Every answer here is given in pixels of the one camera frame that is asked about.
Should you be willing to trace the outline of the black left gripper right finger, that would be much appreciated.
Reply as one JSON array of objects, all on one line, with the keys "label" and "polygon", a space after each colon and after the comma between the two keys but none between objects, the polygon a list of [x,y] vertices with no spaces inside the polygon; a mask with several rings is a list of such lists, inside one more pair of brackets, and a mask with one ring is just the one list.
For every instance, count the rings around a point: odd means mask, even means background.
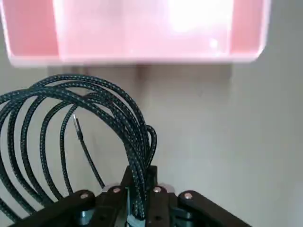
[{"label": "black left gripper right finger", "polygon": [[168,184],[158,183],[158,168],[147,172],[149,186],[146,227],[249,227],[250,225],[193,190],[176,195]]}]

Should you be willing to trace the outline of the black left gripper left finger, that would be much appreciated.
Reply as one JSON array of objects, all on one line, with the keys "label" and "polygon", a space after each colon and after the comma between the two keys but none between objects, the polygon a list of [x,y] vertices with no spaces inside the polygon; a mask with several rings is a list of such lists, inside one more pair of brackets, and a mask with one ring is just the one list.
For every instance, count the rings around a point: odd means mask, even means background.
[{"label": "black left gripper left finger", "polygon": [[114,227],[126,204],[127,187],[131,182],[130,167],[127,167],[121,183],[106,186],[98,196],[88,190],[79,190],[11,226]]}]

